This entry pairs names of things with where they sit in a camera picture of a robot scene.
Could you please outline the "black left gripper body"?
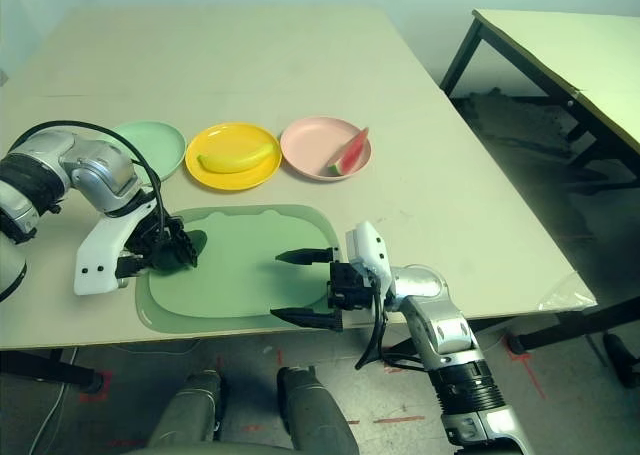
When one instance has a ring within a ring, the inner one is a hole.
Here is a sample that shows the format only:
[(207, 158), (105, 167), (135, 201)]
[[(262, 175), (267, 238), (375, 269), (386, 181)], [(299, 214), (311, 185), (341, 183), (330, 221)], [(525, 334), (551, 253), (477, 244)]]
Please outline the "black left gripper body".
[(170, 232), (160, 228), (156, 215), (143, 218), (126, 240), (124, 255), (117, 260), (117, 277), (136, 276), (146, 268), (169, 271), (172, 267), (168, 251), (170, 241)]

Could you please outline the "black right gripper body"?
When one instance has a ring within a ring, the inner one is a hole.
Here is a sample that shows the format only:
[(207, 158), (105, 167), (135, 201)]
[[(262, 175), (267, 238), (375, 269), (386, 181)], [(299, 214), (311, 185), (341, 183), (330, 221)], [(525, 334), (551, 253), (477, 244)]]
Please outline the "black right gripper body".
[(374, 287), (365, 285), (366, 279), (350, 264), (331, 262), (327, 283), (327, 302), (330, 309), (364, 310), (373, 305)]

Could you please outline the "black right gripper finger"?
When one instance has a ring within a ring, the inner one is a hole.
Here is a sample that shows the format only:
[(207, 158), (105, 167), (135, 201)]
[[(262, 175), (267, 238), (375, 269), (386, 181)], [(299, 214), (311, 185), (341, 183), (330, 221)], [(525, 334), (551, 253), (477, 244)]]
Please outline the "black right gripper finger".
[(275, 256), (277, 261), (295, 264), (312, 265), (314, 263), (331, 263), (334, 260), (334, 248), (325, 249), (301, 248), (285, 251)]
[(343, 320), (340, 310), (318, 313), (310, 308), (272, 309), (270, 313), (280, 320), (302, 328), (342, 331)]

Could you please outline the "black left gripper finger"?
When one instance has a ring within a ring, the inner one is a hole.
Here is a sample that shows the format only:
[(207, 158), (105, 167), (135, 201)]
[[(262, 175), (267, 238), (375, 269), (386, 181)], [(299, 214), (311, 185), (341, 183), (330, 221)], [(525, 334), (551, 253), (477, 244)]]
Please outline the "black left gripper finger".
[(196, 267), (199, 255), (199, 231), (186, 231), (180, 217), (170, 218), (169, 231), (172, 267)]

